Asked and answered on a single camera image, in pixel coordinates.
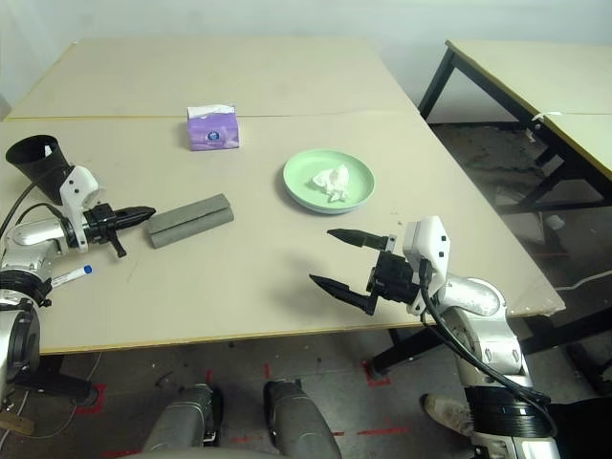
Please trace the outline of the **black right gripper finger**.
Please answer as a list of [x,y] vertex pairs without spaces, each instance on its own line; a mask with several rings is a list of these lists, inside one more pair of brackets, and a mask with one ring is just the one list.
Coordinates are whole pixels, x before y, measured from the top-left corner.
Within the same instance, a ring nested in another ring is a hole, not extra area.
[[319,288],[332,297],[362,310],[371,317],[374,315],[378,300],[376,295],[363,295],[353,292],[348,285],[328,277],[314,274],[310,274],[309,277]]
[[346,244],[377,251],[385,251],[389,242],[387,236],[379,236],[358,229],[328,229],[327,233]]

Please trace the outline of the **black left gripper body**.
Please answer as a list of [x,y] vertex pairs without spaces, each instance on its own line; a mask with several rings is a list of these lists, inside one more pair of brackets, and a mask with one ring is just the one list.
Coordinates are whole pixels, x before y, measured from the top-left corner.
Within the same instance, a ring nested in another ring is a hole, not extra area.
[[88,225],[86,236],[89,242],[110,243],[118,258],[127,255],[117,235],[117,231],[121,229],[121,225],[127,217],[126,210],[113,210],[109,204],[99,204],[85,211],[84,216]]

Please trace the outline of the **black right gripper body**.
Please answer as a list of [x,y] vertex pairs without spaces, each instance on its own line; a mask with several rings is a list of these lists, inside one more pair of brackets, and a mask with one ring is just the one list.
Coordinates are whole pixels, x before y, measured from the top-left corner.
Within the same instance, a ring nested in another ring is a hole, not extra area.
[[413,282],[413,274],[412,267],[402,256],[380,251],[366,291],[386,300],[412,304],[419,293],[419,285]]

